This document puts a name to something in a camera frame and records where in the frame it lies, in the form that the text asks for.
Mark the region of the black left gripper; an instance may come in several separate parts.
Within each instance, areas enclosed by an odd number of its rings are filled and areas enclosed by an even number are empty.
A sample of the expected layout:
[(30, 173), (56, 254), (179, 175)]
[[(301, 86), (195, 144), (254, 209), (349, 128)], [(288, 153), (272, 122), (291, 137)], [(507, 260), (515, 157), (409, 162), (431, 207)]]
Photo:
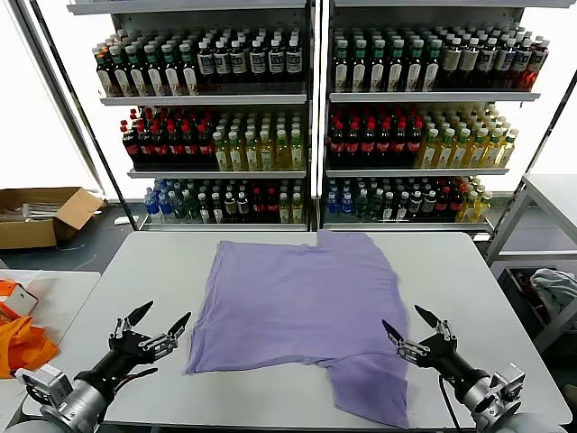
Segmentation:
[(125, 318), (118, 318), (108, 341), (109, 351), (91, 369), (78, 373), (74, 380), (84, 381), (100, 393), (114, 393), (134, 367), (151, 364), (153, 357), (164, 357), (178, 348), (179, 338), (191, 317), (190, 311), (178, 319), (166, 333), (154, 338), (132, 331), (152, 305), (153, 301), (150, 300)]

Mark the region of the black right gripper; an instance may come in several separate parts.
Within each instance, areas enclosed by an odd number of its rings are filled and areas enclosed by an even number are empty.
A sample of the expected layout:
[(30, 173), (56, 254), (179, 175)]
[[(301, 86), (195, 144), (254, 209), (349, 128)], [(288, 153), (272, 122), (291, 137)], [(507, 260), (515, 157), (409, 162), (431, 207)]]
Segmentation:
[[(489, 376), (482, 369), (472, 367), (457, 352), (453, 331), (447, 319), (438, 318), (435, 313), (415, 306), (418, 315), (444, 339), (425, 339), (420, 345), (406, 340), (385, 319), (381, 321), (389, 340), (397, 349), (397, 354), (408, 362), (418, 362), (422, 368), (434, 368), (452, 386), (455, 394), (466, 394), (479, 380)], [(426, 354), (422, 356), (422, 346)]]

